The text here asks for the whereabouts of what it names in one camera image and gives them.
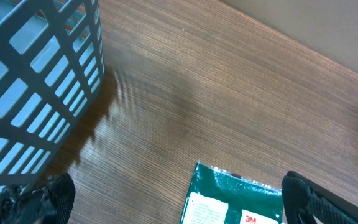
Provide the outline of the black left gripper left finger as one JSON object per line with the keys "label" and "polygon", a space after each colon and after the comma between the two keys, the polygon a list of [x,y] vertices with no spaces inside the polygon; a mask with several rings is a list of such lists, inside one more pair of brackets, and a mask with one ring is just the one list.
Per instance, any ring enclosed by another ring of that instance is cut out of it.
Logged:
{"label": "black left gripper left finger", "polygon": [[75,201],[75,185],[69,173],[48,177],[45,184],[28,192],[10,185],[0,192],[0,224],[67,224]]}

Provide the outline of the green gloves package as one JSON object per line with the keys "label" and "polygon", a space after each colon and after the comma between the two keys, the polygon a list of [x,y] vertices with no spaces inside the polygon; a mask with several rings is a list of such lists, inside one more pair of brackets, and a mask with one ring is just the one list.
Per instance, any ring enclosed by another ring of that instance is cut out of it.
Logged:
{"label": "green gloves package", "polygon": [[282,220],[280,188],[197,161],[181,224],[279,224]]}

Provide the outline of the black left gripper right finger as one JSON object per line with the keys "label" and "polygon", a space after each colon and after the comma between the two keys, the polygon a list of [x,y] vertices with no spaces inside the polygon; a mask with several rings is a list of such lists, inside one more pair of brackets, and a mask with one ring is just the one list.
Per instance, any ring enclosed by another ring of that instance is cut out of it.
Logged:
{"label": "black left gripper right finger", "polygon": [[282,180],[282,198],[288,224],[358,223],[358,207],[295,171]]}

